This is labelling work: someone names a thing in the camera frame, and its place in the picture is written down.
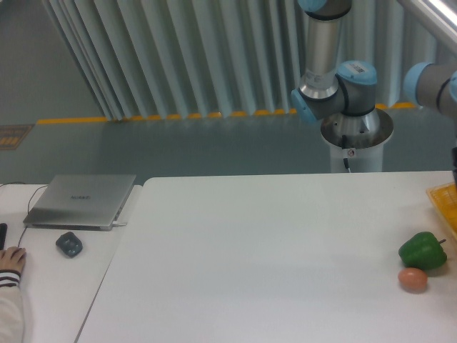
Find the yellow tray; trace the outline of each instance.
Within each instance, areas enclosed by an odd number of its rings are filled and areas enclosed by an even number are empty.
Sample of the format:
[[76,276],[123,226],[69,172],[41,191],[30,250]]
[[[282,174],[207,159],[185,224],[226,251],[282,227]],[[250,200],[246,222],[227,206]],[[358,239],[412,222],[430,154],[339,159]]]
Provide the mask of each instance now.
[[427,189],[427,195],[436,211],[457,240],[457,187],[456,184]]

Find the silver laptop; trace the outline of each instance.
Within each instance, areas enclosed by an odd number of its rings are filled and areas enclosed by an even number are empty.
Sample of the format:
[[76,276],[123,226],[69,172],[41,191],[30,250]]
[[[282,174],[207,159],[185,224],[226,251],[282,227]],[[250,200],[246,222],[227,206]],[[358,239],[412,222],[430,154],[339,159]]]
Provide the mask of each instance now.
[[30,227],[111,230],[135,175],[56,175],[24,219]]

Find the wall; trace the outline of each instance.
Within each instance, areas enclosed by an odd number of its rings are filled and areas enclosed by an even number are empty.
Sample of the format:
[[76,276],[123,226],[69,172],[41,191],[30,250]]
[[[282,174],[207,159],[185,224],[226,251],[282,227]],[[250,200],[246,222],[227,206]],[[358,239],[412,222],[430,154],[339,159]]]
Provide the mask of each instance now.
[[101,116],[40,0],[0,3],[0,124]]

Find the blue joint cap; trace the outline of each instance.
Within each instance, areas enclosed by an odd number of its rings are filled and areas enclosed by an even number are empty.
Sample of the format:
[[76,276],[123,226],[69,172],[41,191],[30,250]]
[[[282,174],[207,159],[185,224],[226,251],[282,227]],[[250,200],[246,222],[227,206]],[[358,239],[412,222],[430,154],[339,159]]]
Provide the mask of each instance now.
[[298,0],[298,5],[305,12],[315,12],[324,7],[327,0]]
[[420,106],[419,101],[417,100],[417,84],[421,78],[423,70],[430,65],[428,62],[421,62],[406,73],[405,79],[403,80],[403,91],[408,99],[413,102],[415,105]]
[[457,71],[451,76],[451,92],[452,99],[457,102]]
[[376,69],[365,61],[346,61],[340,64],[336,73],[353,84],[372,86],[378,83]]
[[298,89],[294,89],[292,91],[291,100],[293,107],[295,107],[297,114],[300,116],[301,120],[309,124],[315,123],[317,121],[317,118],[309,109],[308,104],[306,103],[305,99],[303,99],[303,96],[298,91]]

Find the green bell pepper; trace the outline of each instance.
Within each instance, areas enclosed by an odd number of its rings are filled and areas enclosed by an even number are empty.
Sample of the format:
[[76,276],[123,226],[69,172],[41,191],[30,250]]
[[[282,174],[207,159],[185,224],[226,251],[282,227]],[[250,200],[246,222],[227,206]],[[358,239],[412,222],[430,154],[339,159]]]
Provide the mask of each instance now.
[[420,232],[403,244],[398,254],[407,267],[435,269],[448,259],[441,243],[431,232]]

